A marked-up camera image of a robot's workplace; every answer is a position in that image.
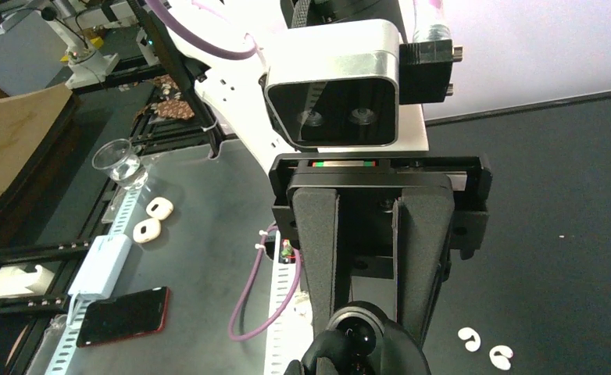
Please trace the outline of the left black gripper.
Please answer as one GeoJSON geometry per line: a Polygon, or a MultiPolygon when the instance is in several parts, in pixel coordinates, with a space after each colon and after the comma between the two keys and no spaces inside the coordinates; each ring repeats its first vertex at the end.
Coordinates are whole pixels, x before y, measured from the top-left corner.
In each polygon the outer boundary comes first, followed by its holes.
{"type": "Polygon", "coordinates": [[[288,153],[275,158],[268,177],[278,227],[300,244],[314,334],[326,330],[335,309],[339,194],[348,214],[343,248],[351,252],[351,275],[395,279],[395,317],[423,345],[443,278],[450,274],[451,253],[466,260],[481,247],[492,183],[486,158],[288,153]],[[441,176],[452,190],[420,187],[441,176]]]}

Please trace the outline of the black earbud charging case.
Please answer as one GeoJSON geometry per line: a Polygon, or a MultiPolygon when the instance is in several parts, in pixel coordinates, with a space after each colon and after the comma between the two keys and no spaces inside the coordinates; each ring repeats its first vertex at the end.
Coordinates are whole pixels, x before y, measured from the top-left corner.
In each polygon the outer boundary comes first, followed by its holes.
{"type": "Polygon", "coordinates": [[[340,308],[286,374],[430,374],[414,337],[376,305],[350,302],[340,308]]]}

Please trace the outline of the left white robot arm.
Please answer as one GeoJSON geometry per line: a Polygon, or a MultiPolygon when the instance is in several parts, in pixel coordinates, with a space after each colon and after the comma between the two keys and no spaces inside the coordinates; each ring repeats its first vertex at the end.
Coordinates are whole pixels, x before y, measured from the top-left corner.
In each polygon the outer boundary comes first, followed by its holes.
{"type": "Polygon", "coordinates": [[[492,175],[428,146],[422,105],[452,94],[463,58],[440,1],[283,1],[284,26],[236,1],[177,3],[168,30],[206,64],[195,92],[254,156],[296,247],[321,332],[368,262],[395,283],[393,317],[423,343],[452,251],[482,244],[492,175]]]}

